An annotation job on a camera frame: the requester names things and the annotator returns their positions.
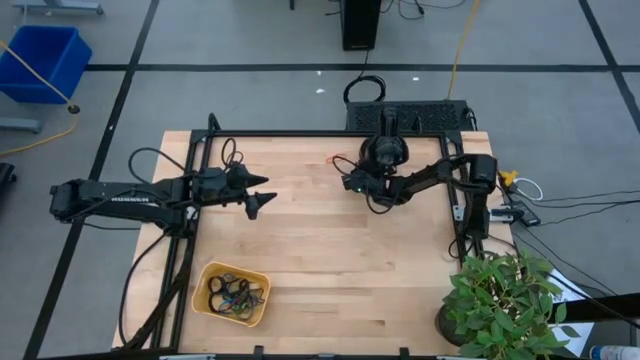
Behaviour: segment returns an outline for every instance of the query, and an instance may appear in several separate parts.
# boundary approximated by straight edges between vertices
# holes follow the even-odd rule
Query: yellow basket
[[[264,293],[262,294],[264,303],[255,308],[255,311],[248,320],[242,321],[239,319],[234,319],[230,316],[216,314],[211,312],[211,309],[209,309],[210,293],[207,282],[213,276],[222,276],[227,273],[235,277],[245,278],[249,280],[249,282],[259,284],[260,287],[264,289]],[[269,277],[267,275],[219,262],[212,262],[209,265],[205,266],[204,269],[202,269],[200,280],[198,281],[196,290],[193,292],[193,297],[191,298],[191,308],[197,313],[219,317],[225,320],[236,322],[238,324],[246,325],[248,327],[254,327],[258,325],[258,323],[262,319],[264,309],[267,307],[269,291],[271,291],[271,281],[269,280]]]

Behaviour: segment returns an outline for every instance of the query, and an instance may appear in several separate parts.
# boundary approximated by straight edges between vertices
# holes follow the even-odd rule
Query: yellow rope
[[[480,0],[475,0],[475,2],[473,3],[473,7],[471,8],[471,14],[469,14],[467,23],[464,26],[462,39],[460,39],[460,43],[458,44],[458,48],[456,49],[456,57],[453,60],[453,70],[451,71],[451,81],[449,82],[449,92],[447,93],[447,100],[451,100],[451,95],[453,95],[453,84],[455,83],[456,76],[458,75],[457,70],[458,70],[458,61],[460,60],[460,53],[462,52],[462,48],[464,48],[464,42],[467,40],[467,35],[469,34],[469,30],[471,29],[473,18],[476,16],[478,5],[480,5]]]
[[[15,57],[16,60],[18,60],[27,70],[29,70],[29,72],[31,72],[33,74],[33,76],[35,76],[43,84],[47,85],[51,90],[53,90],[61,98],[63,98],[64,101],[67,102],[67,106],[75,106],[68,97],[66,97],[60,90],[58,90],[55,86],[51,85],[47,80],[45,80],[42,76],[40,76],[40,74],[38,74],[35,70],[33,70],[33,68],[31,66],[29,66],[29,64],[27,64],[27,62],[24,61],[18,54],[16,54],[13,50],[11,50],[11,48],[9,48],[9,46],[6,43],[0,41],[0,47],[4,48],[9,54],[11,54],[13,57]],[[65,135],[70,134],[76,128],[76,125],[78,124],[78,117],[75,114],[71,114],[71,119],[72,119],[72,122],[71,122],[71,127],[69,127],[69,129],[67,129],[67,130],[65,130],[65,131],[63,131],[61,133],[58,133],[56,135],[50,136],[50,137],[48,137],[46,139],[43,139],[43,140],[40,140],[40,141],[36,141],[33,144],[0,152],[0,156],[6,156],[6,155],[14,154],[14,153],[17,153],[17,152],[20,152],[20,151],[29,150],[29,149],[32,149],[32,148],[34,148],[36,146],[40,146],[42,144],[46,144],[49,141],[52,141],[52,140],[55,140],[55,139],[59,139],[59,138],[65,136]]]

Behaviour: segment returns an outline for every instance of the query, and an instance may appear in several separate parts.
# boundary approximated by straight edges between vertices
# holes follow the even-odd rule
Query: wooden tabletop
[[[162,151],[184,162],[189,136],[189,132],[166,132]],[[244,206],[203,209],[180,352],[251,353],[255,345],[263,345],[269,354],[383,355],[397,354],[400,347],[409,347],[414,355],[456,353],[434,328],[441,299],[451,290],[449,275],[458,271],[457,260],[447,254],[454,232],[445,185],[417,194],[385,215],[375,215],[363,195],[344,191],[339,173],[327,162],[335,154],[356,160],[364,139],[236,140],[249,171],[270,178],[251,192],[275,191],[278,197],[260,210],[255,221],[247,219]],[[210,166],[220,166],[223,141],[214,140]],[[467,153],[491,154],[484,132],[463,133],[463,141]],[[403,175],[441,157],[436,139],[408,138],[407,143],[410,160],[400,166]],[[154,181],[180,175],[159,157]],[[501,204],[496,190],[489,206]],[[492,223],[490,233],[512,241],[508,225]],[[156,226],[143,225],[135,256],[160,234]],[[128,338],[158,301],[168,247],[169,240],[163,241],[132,277],[124,322]],[[510,251],[490,239],[484,247]],[[193,287],[202,268],[212,261],[271,278],[271,296],[256,327],[191,309]],[[168,344],[173,316],[173,309],[167,311],[163,344]],[[114,344],[119,344],[117,337]]]

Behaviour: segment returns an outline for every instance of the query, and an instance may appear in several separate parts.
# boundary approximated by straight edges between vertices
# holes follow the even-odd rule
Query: black computer tower
[[[376,45],[382,0],[341,0],[342,48],[370,50]]]

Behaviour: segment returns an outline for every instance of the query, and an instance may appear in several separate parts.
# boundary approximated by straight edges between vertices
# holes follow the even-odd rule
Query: blue plastic crate
[[[91,49],[73,27],[23,26],[9,47],[69,98],[91,58]],[[65,103],[6,51],[0,57],[0,91],[17,102]]]

